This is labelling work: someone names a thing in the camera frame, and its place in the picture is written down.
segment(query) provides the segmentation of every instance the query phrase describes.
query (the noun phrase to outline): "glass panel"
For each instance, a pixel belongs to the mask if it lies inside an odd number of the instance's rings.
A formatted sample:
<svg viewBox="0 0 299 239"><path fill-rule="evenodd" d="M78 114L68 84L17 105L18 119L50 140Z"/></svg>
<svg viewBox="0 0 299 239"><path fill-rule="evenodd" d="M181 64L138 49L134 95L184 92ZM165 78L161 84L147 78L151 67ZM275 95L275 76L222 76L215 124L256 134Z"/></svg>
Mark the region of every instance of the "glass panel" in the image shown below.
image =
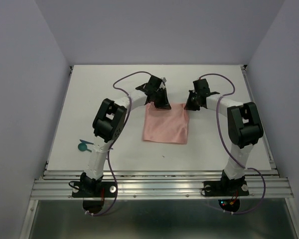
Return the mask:
<svg viewBox="0 0 299 239"><path fill-rule="evenodd" d="M256 200L241 201L241 209ZM81 201L41 201L31 239L292 239L284 199L266 199L255 211L228 215L207 200L117 201L106 216L84 215ZM216 200L210 205L218 207Z"/></svg>

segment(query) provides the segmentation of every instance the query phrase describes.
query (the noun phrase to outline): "white table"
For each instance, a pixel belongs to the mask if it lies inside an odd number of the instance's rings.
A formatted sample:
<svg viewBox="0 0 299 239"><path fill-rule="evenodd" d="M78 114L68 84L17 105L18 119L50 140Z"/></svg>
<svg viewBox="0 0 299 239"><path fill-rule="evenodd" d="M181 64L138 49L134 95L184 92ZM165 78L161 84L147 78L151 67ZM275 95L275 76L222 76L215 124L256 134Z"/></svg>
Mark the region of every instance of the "white table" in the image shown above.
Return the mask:
<svg viewBox="0 0 299 239"><path fill-rule="evenodd" d="M93 142L92 122L103 99L118 99L124 93L112 88L117 79L135 71L148 71L157 77L166 77L169 102L185 103L193 81L206 73L227 76L236 86L236 93L229 98L249 102L247 87L240 66L219 65L76 65L71 76L61 118L55 135L47 170L84 170L90 153L77 148L80 139ZM149 75L138 74L125 79L118 86L131 92L146 83ZM231 92L231 85L224 79L208 76L211 91L221 94ZM222 170L228 155L219 139L215 111L201 108L188 112L188 143L175 145L143 142L145 107L132 111L130 119L111 151L115 171L179 171ZM220 116L221 129L227 146L231 142L227 133L227 119ZM269 157L262 139L255 145L248 167L270 170Z"/></svg>

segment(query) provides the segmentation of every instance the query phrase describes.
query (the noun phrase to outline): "pink cloth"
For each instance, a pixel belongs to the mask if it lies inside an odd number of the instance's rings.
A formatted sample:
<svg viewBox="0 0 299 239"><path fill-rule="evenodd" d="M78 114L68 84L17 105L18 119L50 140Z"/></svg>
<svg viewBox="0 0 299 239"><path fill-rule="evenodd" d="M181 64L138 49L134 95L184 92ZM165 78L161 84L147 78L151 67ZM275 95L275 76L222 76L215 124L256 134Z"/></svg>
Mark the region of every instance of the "pink cloth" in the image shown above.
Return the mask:
<svg viewBox="0 0 299 239"><path fill-rule="evenodd" d="M146 105L143 140L159 143L187 144L188 114L185 104L170 104L171 110Z"/></svg>

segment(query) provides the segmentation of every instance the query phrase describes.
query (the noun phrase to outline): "gray wall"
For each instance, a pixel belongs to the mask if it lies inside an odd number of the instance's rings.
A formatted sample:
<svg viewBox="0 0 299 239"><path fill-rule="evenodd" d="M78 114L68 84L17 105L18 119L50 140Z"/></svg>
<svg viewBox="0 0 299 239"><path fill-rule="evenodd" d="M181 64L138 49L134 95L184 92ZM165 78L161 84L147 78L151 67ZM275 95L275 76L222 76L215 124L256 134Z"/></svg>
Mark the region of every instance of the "gray wall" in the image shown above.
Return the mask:
<svg viewBox="0 0 299 239"><path fill-rule="evenodd" d="M18 238L69 76L33 0L0 1L0 239Z"/></svg>
<svg viewBox="0 0 299 239"><path fill-rule="evenodd" d="M286 0L247 67L279 172L299 210L299 0Z"/></svg>
<svg viewBox="0 0 299 239"><path fill-rule="evenodd" d="M283 0L36 0L70 64L247 64Z"/></svg>

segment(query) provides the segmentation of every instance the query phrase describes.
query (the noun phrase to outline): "green spoon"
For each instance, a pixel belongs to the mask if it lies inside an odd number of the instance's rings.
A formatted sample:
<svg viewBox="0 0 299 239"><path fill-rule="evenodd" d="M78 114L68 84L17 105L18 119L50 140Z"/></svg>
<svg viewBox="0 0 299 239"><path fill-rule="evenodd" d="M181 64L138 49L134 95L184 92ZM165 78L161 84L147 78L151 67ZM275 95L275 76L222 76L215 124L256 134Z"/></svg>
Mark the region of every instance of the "green spoon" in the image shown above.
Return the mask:
<svg viewBox="0 0 299 239"><path fill-rule="evenodd" d="M81 152L84 152L84 151L89 151L89 152L92 152L92 150L88 149L88 146L84 143L80 143L78 145L78 149L81 151Z"/></svg>

